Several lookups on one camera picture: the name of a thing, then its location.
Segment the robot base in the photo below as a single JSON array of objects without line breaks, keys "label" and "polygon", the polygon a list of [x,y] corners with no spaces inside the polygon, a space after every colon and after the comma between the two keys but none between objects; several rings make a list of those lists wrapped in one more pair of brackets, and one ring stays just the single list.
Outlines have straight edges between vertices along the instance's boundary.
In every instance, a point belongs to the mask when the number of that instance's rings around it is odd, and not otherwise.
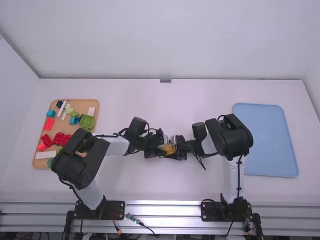
[{"label": "robot base", "polygon": [[[249,219],[252,219],[252,208],[251,204],[247,203],[247,216],[250,216]],[[224,216],[222,214],[222,203],[221,202],[203,202],[201,205],[201,220],[203,222],[244,222],[245,217],[243,215],[235,215],[235,216]]]},{"label": "robot base", "polygon": [[77,201],[74,207],[73,219],[80,220],[123,220],[125,217],[124,201],[107,201],[105,200],[101,204],[102,208],[97,210],[91,210],[86,205]]}]

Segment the toy building block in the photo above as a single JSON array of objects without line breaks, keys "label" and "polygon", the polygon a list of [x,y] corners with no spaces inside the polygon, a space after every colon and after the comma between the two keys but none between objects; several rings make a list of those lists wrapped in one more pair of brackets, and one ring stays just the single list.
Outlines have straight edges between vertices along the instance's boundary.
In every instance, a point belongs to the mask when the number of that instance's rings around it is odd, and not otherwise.
[{"label": "toy building block", "polygon": [[57,154],[61,151],[62,148],[63,148],[62,146],[58,147],[58,149],[57,149],[57,151],[56,151],[56,153],[55,153],[56,156],[57,156]]},{"label": "toy building block", "polygon": [[72,111],[72,112],[70,112],[70,116],[71,117],[79,117],[79,113],[77,113],[76,111]]},{"label": "toy building block", "polygon": [[42,152],[36,152],[34,159],[48,159],[48,158],[54,158],[56,156],[57,151],[42,151]]},{"label": "toy building block", "polygon": [[64,103],[63,101],[60,101],[60,100],[59,100],[59,101],[56,103],[57,108],[60,109],[63,103]]},{"label": "toy building block", "polygon": [[58,118],[61,118],[62,120],[65,120],[66,115],[67,115],[66,109],[68,109],[69,107],[70,107],[70,104],[67,103],[66,100],[64,100],[62,105],[60,106],[60,110],[56,116]]},{"label": "toy building block", "polygon": [[54,144],[48,134],[43,135],[41,139],[47,148],[50,148]]},{"label": "toy building block", "polygon": [[86,129],[92,129],[95,126],[95,117],[83,114],[79,125]]},{"label": "toy building block", "polygon": [[36,147],[39,151],[44,151],[47,149],[46,145],[42,142]]},{"label": "toy building block", "polygon": [[71,118],[70,118],[70,122],[69,122],[69,124],[70,125],[76,125],[76,124],[78,124],[79,122],[77,122],[77,118],[75,117],[75,116],[72,116]]},{"label": "toy building block", "polygon": [[64,134],[62,133],[62,132],[58,132],[55,136],[54,136],[54,138],[53,138],[53,140],[52,140],[52,142],[53,142],[53,144],[54,145],[62,145],[62,138],[64,137]]},{"label": "toy building block", "polygon": [[48,111],[47,113],[46,113],[46,116],[48,117],[48,118],[54,118],[55,116],[56,116],[56,111],[54,111],[54,110],[50,110],[50,111]]},{"label": "toy building block", "polygon": [[71,139],[72,135],[70,134],[67,134],[67,135],[64,135],[62,137],[62,140],[61,140],[61,145],[62,146],[65,146],[67,144],[67,142],[69,142],[69,140]]},{"label": "toy building block", "polygon": [[73,110],[74,110],[73,107],[68,107],[68,108],[65,110],[65,112],[66,112],[67,114],[69,114],[69,113],[71,113]]},{"label": "toy building block", "polygon": [[48,118],[46,123],[44,124],[44,130],[51,130],[52,126],[54,125],[55,119],[54,118]]},{"label": "toy building block", "polygon": [[88,109],[88,114],[89,116],[93,116],[95,114],[95,107],[93,106],[90,106],[89,109]]},{"label": "toy building block", "polygon": [[52,164],[52,161],[53,161],[53,160],[54,160],[54,158],[52,157],[52,158],[50,158],[50,159],[46,162],[48,168],[51,168],[51,164]]}]

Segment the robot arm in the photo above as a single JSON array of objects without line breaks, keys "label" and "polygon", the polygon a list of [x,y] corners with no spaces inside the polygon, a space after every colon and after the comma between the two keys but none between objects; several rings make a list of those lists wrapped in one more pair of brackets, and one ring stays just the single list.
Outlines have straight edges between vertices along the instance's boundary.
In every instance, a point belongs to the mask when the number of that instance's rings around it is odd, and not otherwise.
[{"label": "robot arm", "polygon": [[192,130],[194,140],[186,141],[182,135],[172,136],[169,140],[161,128],[155,134],[151,133],[149,124],[138,117],[133,118],[124,135],[92,135],[79,128],[54,158],[51,170],[60,181],[74,186],[77,197],[94,210],[104,197],[94,178],[105,156],[144,151],[146,159],[161,156],[181,160],[187,159],[189,152],[201,158],[219,154],[223,158],[224,173],[221,201],[233,205],[236,199],[244,200],[243,162],[253,145],[250,131],[234,114],[225,115],[221,121],[213,118],[205,123],[195,123]]}]

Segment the black clamp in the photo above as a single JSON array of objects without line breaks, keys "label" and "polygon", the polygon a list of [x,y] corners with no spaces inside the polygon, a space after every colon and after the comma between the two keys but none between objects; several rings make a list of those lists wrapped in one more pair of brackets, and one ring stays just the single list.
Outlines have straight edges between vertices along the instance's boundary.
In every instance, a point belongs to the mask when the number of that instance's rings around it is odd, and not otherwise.
[{"label": "black clamp", "polygon": [[255,235],[258,237],[259,240],[264,240],[264,233],[261,227],[261,219],[259,213],[254,213],[252,215],[252,220],[255,225]]},{"label": "black clamp", "polygon": [[70,232],[71,232],[71,224],[74,220],[74,211],[68,211],[65,217],[65,225],[62,232],[62,240],[69,240]]}]

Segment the green block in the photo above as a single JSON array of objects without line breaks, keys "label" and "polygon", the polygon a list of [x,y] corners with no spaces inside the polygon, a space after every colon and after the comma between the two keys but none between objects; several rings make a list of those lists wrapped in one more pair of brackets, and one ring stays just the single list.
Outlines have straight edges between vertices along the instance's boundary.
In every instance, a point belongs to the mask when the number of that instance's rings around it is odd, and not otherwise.
[{"label": "green block", "polygon": [[69,113],[72,113],[73,110],[74,110],[73,107],[68,107],[68,108],[65,110],[65,112],[66,112],[67,114],[69,114]]},{"label": "green block", "polygon": [[53,159],[54,159],[54,158],[50,158],[50,159],[46,162],[46,164],[48,165],[48,168],[51,168],[51,163],[52,163]]},{"label": "green block", "polygon": [[86,129],[92,129],[95,126],[95,117],[86,114],[82,115],[79,125]]},{"label": "green block", "polygon": [[58,153],[60,152],[60,150],[61,150],[62,148],[63,148],[62,146],[60,146],[60,147],[58,148],[58,150],[57,150],[56,153],[55,153],[56,156],[58,155]]},{"label": "green block", "polygon": [[71,117],[79,117],[79,113],[77,113],[76,111],[72,111],[70,112]]}]

